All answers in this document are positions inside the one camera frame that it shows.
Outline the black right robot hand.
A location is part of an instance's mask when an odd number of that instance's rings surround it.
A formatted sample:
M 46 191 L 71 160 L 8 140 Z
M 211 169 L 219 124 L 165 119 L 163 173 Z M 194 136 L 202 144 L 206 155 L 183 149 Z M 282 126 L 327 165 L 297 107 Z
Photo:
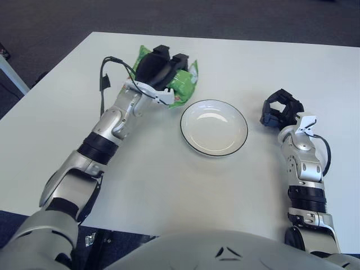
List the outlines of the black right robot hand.
M 276 91 L 264 101 L 260 122 L 266 127 L 278 128 L 284 138 L 290 134 L 321 137 L 312 132 L 317 122 L 316 116 L 306 114 L 303 104 L 284 89 Z

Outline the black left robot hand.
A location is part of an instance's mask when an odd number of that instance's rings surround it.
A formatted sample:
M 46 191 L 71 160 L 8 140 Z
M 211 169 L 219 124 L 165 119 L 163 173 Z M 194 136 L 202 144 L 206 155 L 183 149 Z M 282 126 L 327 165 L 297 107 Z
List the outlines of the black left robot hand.
M 154 102 L 173 108 L 188 102 L 194 93 L 192 78 L 187 55 L 171 56 L 165 45 L 151 51 L 141 46 L 125 85 L 141 95 L 138 104 Z

